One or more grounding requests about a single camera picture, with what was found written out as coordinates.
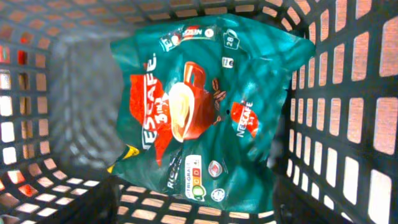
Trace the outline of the green Nescafe coffee bag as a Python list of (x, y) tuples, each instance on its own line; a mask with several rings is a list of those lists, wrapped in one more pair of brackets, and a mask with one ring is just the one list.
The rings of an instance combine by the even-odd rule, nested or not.
[(312, 41), (223, 14), (143, 27), (110, 50), (125, 144), (110, 174), (228, 212), (272, 210), (272, 146)]

